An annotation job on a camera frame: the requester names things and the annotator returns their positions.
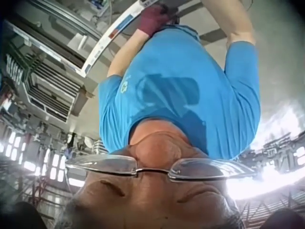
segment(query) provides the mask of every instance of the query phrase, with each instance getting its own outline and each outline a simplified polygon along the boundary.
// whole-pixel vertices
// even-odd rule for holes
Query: person
[[[227,35],[224,71],[196,31],[167,24],[173,10],[146,8],[99,85],[109,154],[66,162],[87,177],[56,229],[244,228],[226,180],[253,175],[229,160],[260,120],[253,27],[239,0],[203,4]]]
[[[73,158],[73,146],[74,146],[74,139],[75,139],[76,133],[72,133],[71,140],[67,142],[67,148],[64,150],[64,155],[66,159]]]

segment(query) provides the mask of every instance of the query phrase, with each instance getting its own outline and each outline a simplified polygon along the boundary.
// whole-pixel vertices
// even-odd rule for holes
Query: hand
[[[138,29],[151,37],[170,19],[171,15],[166,7],[161,5],[153,5],[144,9],[141,13],[141,21]]]

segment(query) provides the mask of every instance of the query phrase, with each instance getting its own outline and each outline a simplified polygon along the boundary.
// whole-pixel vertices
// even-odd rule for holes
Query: cable
[[[252,5],[253,5],[253,1],[254,1],[254,0],[251,0],[250,6],[248,7],[247,11],[249,11],[249,10],[250,10],[250,8],[252,7]]]

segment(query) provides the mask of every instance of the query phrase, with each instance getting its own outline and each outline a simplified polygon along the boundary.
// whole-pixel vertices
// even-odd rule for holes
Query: short sleeve
[[[105,112],[105,109],[110,100],[115,97],[121,81],[122,77],[118,75],[112,75],[99,84],[100,115]]]
[[[241,146],[253,141],[260,121],[258,56],[249,42],[232,43],[225,63],[225,75],[237,99],[238,136]]]

